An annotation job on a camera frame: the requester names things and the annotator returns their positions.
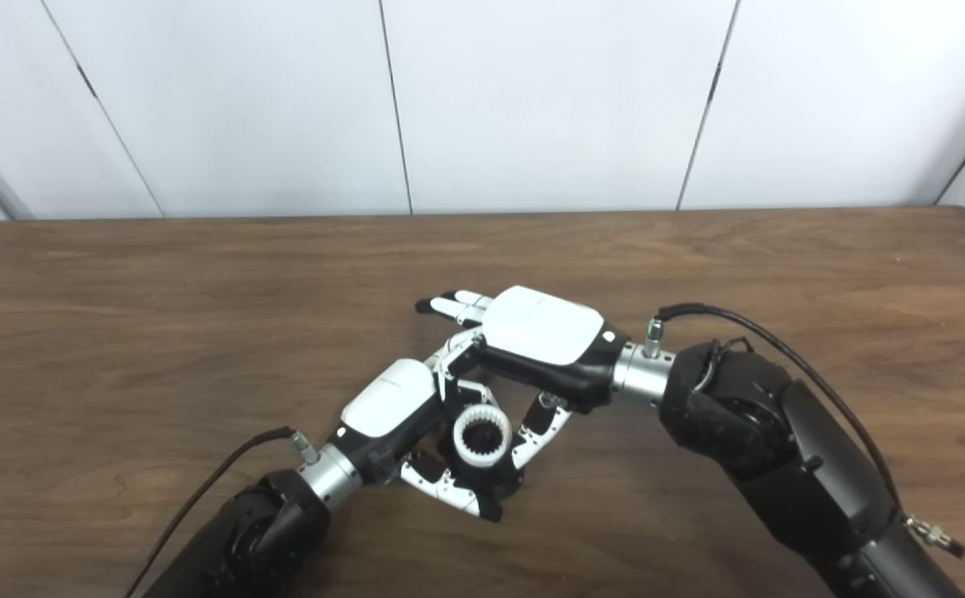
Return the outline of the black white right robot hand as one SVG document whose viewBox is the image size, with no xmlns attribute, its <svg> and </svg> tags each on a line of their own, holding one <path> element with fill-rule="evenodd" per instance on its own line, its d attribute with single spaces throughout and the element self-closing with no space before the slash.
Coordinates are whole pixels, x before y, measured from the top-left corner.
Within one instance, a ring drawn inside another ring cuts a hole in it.
<svg viewBox="0 0 965 598">
<path fill-rule="evenodd" d="M 442 400 L 452 399 L 461 377 L 478 367 L 539 390 L 531 411 L 541 423 L 523 420 L 512 448 L 516 469 L 531 462 L 571 414 L 611 404 L 616 363 L 631 343 L 591 307 L 528 287 L 509 287 L 496 297 L 459 289 L 421 299 L 415 310 L 463 327 L 432 359 Z"/>
</svg>

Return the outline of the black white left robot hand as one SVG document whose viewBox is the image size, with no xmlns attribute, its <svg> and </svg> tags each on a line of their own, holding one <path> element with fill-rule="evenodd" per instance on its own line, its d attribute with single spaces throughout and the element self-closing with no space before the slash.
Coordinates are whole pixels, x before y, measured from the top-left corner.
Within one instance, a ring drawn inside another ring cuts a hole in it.
<svg viewBox="0 0 965 598">
<path fill-rule="evenodd" d="M 345 406 L 318 462 L 301 469 L 327 508 L 362 486 L 400 479 L 470 516 L 502 518 L 493 492 L 463 473 L 497 466 L 512 446 L 512 424 L 478 382 L 460 380 L 442 400 L 433 357 L 396 360 Z"/>
</svg>

